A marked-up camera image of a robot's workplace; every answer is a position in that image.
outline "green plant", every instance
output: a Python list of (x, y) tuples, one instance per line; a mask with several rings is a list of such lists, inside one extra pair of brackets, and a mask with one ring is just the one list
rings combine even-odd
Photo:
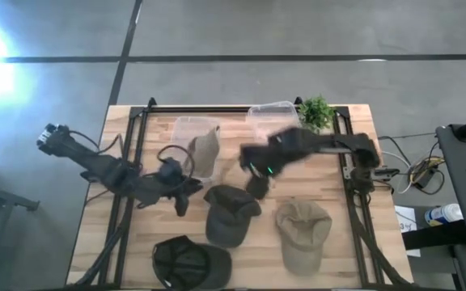
[(320, 129), (327, 129), (332, 124), (334, 111), (323, 96), (310, 98), (299, 105), (299, 120), (303, 127), (318, 133)]

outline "cap visor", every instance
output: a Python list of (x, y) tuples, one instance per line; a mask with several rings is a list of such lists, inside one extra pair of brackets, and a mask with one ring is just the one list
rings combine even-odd
[(231, 278), (231, 256), (226, 250), (218, 247), (199, 244), (210, 256), (210, 274), (195, 290), (223, 289)]
[(296, 275), (310, 276), (320, 269), (323, 247), (314, 251), (301, 251), (282, 240), (282, 254), (287, 270)]
[(211, 243), (220, 247), (238, 247), (246, 237), (250, 221), (251, 219), (246, 219), (229, 225), (216, 219), (213, 215), (208, 215), (206, 237)]

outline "black baseball cap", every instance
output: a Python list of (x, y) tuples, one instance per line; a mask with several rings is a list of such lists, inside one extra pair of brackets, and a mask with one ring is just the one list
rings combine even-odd
[(210, 203), (206, 237), (220, 247), (237, 247), (248, 232), (251, 217), (262, 213), (258, 202), (243, 189), (213, 186), (204, 199)]
[(226, 250), (194, 243), (186, 235), (156, 244), (152, 265), (161, 284), (170, 290), (223, 289), (231, 277)]

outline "wooden tabletop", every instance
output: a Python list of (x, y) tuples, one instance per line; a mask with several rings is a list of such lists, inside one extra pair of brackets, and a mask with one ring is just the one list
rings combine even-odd
[[(366, 104), (346, 106), (349, 107), (354, 132), (367, 133), (378, 146), (369, 106)], [(102, 136), (102, 147), (107, 146), (118, 133), (125, 136), (129, 109), (130, 106), (109, 108)], [(221, 149), (216, 166), (218, 178), (213, 184), (225, 183), (243, 188), (249, 175), (239, 167), (237, 161), (239, 145), (253, 142), (252, 126), (246, 123), (243, 113), (150, 114), (143, 143), (144, 171), (157, 170), (159, 162), (155, 155), (164, 146), (170, 144), (174, 121), (178, 116), (213, 116), (220, 119)], [(133, 135), (130, 160), (135, 151), (137, 132), (138, 126)], [(118, 147), (110, 150), (109, 153), (120, 155)], [(208, 188), (190, 197), (190, 206), (184, 217), (176, 216), (173, 200), (162, 199), (158, 204), (148, 208), (134, 209), (125, 258), (123, 288), (163, 287), (152, 269), (151, 252), (156, 243), (182, 234), (188, 235), (194, 242), (207, 243), (205, 221), (209, 206), (202, 197)], [(88, 198), (103, 190), (101, 185), (91, 185)], [(105, 194), (86, 206), (68, 283), (79, 279), (102, 250), (112, 197), (113, 194)], [(314, 276), (295, 276), (285, 269), (282, 262), (281, 241), (274, 225), (274, 214), (283, 201), (292, 197), (316, 201), (333, 219), (332, 229), (324, 244), (321, 268)], [(386, 188), (377, 187), (376, 191), (371, 193), (371, 197), (371, 216), (379, 248), (393, 267), (406, 280), (412, 281), (391, 193)], [(260, 201), (260, 205), (262, 214), (251, 220), (242, 245), (228, 250), (233, 260), (233, 271), (227, 288), (360, 287), (345, 192), (336, 155), (317, 154), (302, 162), (289, 165), (272, 182), (269, 194)], [(116, 253), (117, 248), (111, 259), (109, 280), (112, 280), (114, 274)], [(370, 254), (366, 248), (365, 258), (370, 281), (375, 282)]]

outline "gray floor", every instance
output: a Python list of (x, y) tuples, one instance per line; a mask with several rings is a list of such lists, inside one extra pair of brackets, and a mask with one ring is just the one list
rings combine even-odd
[[(0, 57), (119, 56), (132, 9), (133, 0), (0, 0)], [(130, 54), (381, 53), (466, 53), (466, 1), (144, 0)], [(98, 139), (116, 72), (116, 63), (0, 65), (0, 188), (41, 200), (37, 212), (13, 214), (0, 250), (0, 290), (63, 285), (87, 183), (79, 167), (42, 154), (35, 140), (48, 122)], [(466, 61), (129, 64), (118, 103), (151, 96), (163, 104), (268, 103), (318, 94), (330, 103), (369, 103), (379, 135), (433, 132), (466, 121)], [(399, 143), (415, 159), (434, 137)], [(388, 141), (381, 146), (396, 152)], [(395, 195), (398, 205), (454, 200), (450, 181), (435, 196)], [(450, 285), (450, 277), (414, 271), (421, 285)]]

